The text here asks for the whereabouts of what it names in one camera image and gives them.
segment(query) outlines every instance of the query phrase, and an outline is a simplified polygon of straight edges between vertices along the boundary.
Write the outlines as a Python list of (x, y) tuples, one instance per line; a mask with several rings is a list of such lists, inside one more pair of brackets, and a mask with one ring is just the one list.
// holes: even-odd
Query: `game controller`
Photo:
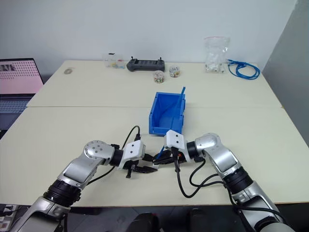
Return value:
[(139, 59), (132, 59), (126, 64), (126, 67), (131, 72), (135, 70), (144, 70), (144, 71), (156, 71), (161, 70), (164, 72), (165, 64), (164, 60), (139, 60)]

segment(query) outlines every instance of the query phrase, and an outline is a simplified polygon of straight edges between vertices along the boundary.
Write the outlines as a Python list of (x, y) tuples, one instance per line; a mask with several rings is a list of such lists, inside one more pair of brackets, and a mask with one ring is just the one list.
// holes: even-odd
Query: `silver robot arm segment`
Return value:
[(80, 199), (81, 190), (87, 186), (99, 165), (128, 169), (131, 168), (127, 165), (131, 160), (144, 157), (145, 145), (140, 140), (127, 144), (124, 151), (117, 148), (100, 140), (87, 143), (82, 154), (68, 164), (57, 180), (33, 203), (11, 231), (62, 231), (60, 221), (70, 211), (70, 206)]
[[(265, 208), (278, 212), (275, 204), (249, 177), (235, 155), (221, 143), (217, 134), (207, 133), (195, 141), (187, 143), (183, 135), (169, 130), (165, 136), (165, 148), (178, 149), (184, 154), (186, 161), (208, 156), (237, 205), (252, 209)], [(278, 224), (280, 228), (286, 227), (288, 232), (293, 231), (283, 224), (283, 219), (280, 216), (271, 212), (239, 210), (239, 216), (247, 231), (259, 232), (263, 229), (269, 231), (266, 228), (269, 228), (271, 224), (274, 224), (271, 226), (272, 228)]]

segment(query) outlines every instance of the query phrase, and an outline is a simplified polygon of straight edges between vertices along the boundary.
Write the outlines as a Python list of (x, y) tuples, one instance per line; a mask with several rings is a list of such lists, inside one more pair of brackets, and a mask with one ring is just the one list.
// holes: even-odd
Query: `white table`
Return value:
[[(32, 204), (91, 140), (122, 144), (133, 125), (141, 126), (146, 151), (155, 154), (163, 138), (148, 135), (150, 108), (31, 107), (0, 140), (0, 202)], [(220, 135), (275, 203), (309, 202), (309, 149), (281, 108), (186, 108), (183, 134), (188, 141), (206, 132)], [(185, 191), (197, 164), (181, 165)], [(100, 167), (97, 175), (110, 167)], [(215, 173), (210, 164), (195, 182)], [(172, 165), (152, 174), (114, 170), (89, 185), (74, 206), (229, 204), (219, 185), (182, 196)]]
[[(261, 74), (248, 81), (224, 74), (204, 72), (202, 63), (176, 63), (178, 78), (169, 76), (162, 84), (153, 81), (153, 72), (106, 68), (102, 61), (67, 60), (28, 103), (39, 106), (151, 107), (156, 92), (180, 93), (186, 86), (186, 108), (281, 107)], [(64, 74), (72, 68), (71, 74)], [(243, 73), (252, 70), (246, 68)]]

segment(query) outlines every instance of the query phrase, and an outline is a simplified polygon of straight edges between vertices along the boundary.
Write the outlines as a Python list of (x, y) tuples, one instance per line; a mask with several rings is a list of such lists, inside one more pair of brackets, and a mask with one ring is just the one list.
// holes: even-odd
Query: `blue storage bin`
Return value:
[(172, 130), (181, 133), (183, 129), (183, 112), (185, 107), (185, 94), (176, 106), (180, 94), (157, 92), (149, 114), (149, 133), (165, 135), (170, 130), (173, 115), (175, 114)]

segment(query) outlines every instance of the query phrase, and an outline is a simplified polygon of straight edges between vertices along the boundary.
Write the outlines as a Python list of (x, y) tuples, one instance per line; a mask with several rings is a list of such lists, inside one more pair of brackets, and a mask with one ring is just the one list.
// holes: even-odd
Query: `laptop keyboard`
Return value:
[(22, 113), (28, 101), (0, 101), (0, 113)]

